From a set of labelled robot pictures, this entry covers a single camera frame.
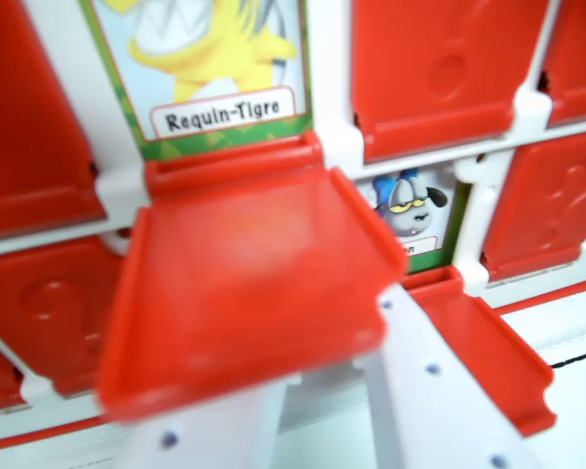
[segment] cartoon character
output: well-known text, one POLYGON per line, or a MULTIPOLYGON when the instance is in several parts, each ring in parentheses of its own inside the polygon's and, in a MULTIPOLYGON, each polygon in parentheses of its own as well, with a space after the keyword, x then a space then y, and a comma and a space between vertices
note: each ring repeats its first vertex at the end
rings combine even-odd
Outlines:
POLYGON ((416 169, 403 171, 399 178, 380 176, 373 180, 378 205, 376 211, 397 236, 415 236, 432 225, 428 199, 444 207, 447 196, 438 189, 426 188, 416 169))
POLYGON ((274 0, 104 0, 116 13, 133 11, 128 53, 139 64, 175 76, 174 102, 204 85, 231 78, 240 92, 271 88, 274 70, 292 59, 274 0))

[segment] guess who game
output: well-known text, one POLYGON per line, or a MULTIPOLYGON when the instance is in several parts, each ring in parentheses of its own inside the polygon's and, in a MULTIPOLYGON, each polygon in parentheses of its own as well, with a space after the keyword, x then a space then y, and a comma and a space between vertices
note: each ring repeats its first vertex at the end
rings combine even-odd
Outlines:
POLYGON ((304 0, 80 0, 146 160, 313 127, 304 0))

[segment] yellow cartoon character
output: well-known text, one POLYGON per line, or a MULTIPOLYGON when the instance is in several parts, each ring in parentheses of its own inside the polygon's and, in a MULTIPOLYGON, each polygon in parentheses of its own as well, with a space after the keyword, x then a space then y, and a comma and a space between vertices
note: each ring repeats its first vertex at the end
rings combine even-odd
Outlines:
POLYGON ((277 63, 296 56, 274 0, 104 0, 136 10, 130 56, 175 76, 174 102, 231 78, 240 92, 271 88, 277 63))

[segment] hole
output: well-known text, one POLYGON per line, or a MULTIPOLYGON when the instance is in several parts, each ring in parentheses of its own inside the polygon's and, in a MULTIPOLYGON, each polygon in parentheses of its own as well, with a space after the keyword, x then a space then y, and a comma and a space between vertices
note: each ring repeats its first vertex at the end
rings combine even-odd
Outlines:
POLYGON ((163 449, 173 448, 178 443, 178 435, 174 432, 165 432, 160 440, 163 449))
POLYGON ((429 363, 426 366, 426 371, 434 376, 438 376, 440 374, 440 366, 438 363, 429 363))
POLYGON ((91 175, 94 178, 98 177, 98 175, 100 174, 100 171, 98 171, 98 166, 96 166, 96 163, 94 163, 94 162, 89 163, 89 172, 91 173, 91 175))
POLYGON ((121 228, 117 230, 117 235, 122 239, 130 239, 130 235, 132 234, 132 228, 121 228))
POLYGON ((501 454, 493 454, 492 456, 490 456, 490 464, 492 465, 492 467, 495 467, 497 469, 506 469, 507 467, 510 467, 508 464, 508 460, 501 454))
POLYGON ((550 89, 549 89, 549 75, 547 74, 547 72, 545 70, 540 72, 540 77, 538 77, 538 85, 536 86, 536 89, 538 91, 541 91, 543 93, 549 93, 550 89))

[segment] dog face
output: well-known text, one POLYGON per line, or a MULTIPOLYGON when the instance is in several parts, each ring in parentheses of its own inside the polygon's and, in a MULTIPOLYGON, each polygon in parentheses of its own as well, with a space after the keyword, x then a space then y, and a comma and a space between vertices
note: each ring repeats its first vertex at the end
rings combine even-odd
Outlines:
POLYGON ((417 177, 399 179, 381 209, 382 216, 397 236, 415 236, 432 225, 430 201, 443 207, 447 197, 438 189, 426 188, 417 177))

